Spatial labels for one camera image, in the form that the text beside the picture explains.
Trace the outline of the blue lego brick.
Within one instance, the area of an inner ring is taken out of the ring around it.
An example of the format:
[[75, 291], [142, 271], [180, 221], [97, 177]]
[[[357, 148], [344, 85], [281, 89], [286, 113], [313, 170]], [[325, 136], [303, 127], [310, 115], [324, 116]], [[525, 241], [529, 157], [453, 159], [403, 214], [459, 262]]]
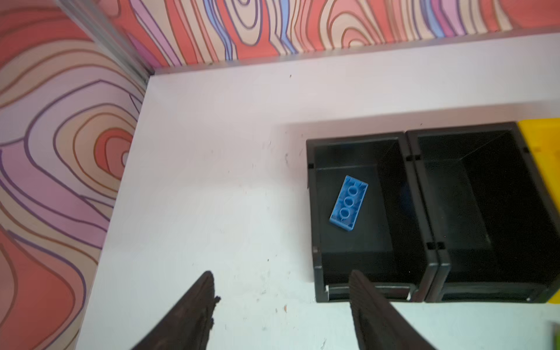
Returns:
[[367, 183], [346, 176], [330, 215], [330, 223], [345, 231], [354, 230], [367, 190]]

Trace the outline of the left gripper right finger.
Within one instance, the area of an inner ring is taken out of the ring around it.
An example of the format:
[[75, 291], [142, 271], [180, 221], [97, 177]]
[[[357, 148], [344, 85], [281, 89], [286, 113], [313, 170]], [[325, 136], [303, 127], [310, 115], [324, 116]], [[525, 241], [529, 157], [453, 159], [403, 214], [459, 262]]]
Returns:
[[433, 349], [360, 271], [349, 277], [349, 300], [360, 349]]

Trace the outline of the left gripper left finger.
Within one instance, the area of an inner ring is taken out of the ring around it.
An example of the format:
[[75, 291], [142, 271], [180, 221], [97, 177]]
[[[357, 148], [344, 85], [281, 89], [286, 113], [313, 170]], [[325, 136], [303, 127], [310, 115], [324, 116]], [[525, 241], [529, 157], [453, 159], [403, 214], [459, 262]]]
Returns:
[[214, 276], [206, 271], [134, 348], [205, 350], [219, 302]]

